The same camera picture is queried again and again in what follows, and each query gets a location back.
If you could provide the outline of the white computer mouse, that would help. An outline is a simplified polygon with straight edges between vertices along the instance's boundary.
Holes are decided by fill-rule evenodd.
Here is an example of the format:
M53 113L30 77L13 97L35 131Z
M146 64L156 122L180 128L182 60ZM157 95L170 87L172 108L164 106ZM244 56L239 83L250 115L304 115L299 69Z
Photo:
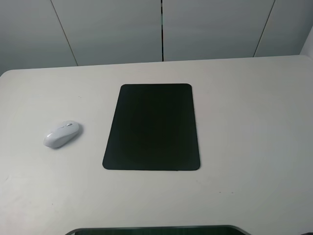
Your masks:
M82 125L73 120L66 120L52 128L44 137L43 145L49 148L59 148L67 144L82 131Z

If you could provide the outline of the black mouse pad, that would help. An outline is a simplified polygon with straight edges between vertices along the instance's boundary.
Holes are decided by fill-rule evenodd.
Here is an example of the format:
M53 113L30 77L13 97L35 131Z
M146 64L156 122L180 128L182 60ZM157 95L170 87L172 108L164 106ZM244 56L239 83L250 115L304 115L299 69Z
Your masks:
M102 165L108 170L199 169L191 85L121 86Z

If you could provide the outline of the dark panel at table edge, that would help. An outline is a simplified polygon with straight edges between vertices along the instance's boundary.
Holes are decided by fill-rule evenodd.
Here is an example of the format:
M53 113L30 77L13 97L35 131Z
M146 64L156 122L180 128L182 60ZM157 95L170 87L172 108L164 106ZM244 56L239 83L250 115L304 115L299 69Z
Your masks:
M248 235L231 225L216 226L170 226L130 228L80 228L67 235Z

